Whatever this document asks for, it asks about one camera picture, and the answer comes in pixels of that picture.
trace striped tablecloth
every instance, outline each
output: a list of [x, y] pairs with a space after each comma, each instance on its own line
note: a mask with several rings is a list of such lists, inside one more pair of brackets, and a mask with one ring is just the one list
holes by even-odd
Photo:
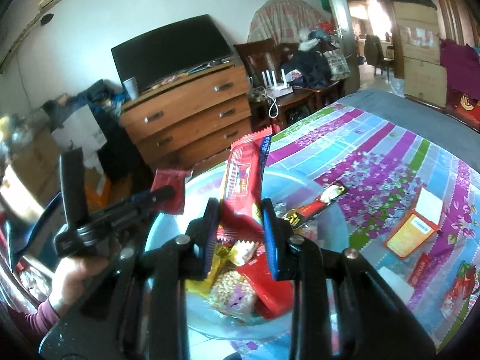
[[[465, 277], [462, 262], [480, 263], [479, 174], [411, 131], [339, 103], [275, 135], [267, 165], [294, 169], [322, 185], [345, 183], [349, 193], [339, 205], [349, 224], [350, 245], [377, 270], [385, 266], [407, 281], [422, 257], [407, 306], [441, 349], [478, 297], [460, 296], [442, 310], [459, 270]], [[443, 199], [441, 231], [401, 261], [383, 242], [421, 186]], [[289, 335], [272, 340], [232, 345], [247, 358], [281, 359], [285, 353], [278, 351], [283, 344], [287, 348]]]

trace black tv screen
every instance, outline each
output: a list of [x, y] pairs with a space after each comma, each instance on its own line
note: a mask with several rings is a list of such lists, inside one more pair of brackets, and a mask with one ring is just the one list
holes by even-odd
[[157, 28], [112, 48], [120, 81], [137, 79], [140, 92], [162, 78], [225, 59], [232, 50], [209, 15]]

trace open carton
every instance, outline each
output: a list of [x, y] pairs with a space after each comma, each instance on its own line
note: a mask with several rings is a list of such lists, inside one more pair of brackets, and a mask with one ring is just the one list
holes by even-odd
[[440, 228], [443, 201], [422, 188], [385, 246], [405, 259]]

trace barcode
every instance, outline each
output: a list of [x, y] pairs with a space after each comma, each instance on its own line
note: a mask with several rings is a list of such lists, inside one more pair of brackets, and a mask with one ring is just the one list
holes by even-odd
[[415, 226], [418, 230], [420, 230], [423, 234], [428, 234], [431, 231], [430, 226], [428, 226], [424, 221], [422, 221], [417, 216], [412, 219], [412, 225]]

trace wooden drawer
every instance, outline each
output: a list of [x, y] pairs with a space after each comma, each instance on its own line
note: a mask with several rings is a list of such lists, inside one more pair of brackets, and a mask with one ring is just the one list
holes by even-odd
[[151, 162], [150, 168], [153, 171], [157, 168], [192, 169], [198, 162], [222, 152], [234, 141], [250, 133], [250, 121], [241, 120]]
[[181, 122], [141, 140], [137, 149], [149, 164], [174, 150], [250, 116], [246, 95], [208, 108]]
[[127, 111], [120, 122], [136, 143], [248, 89], [243, 66], [231, 67], [164, 92]]

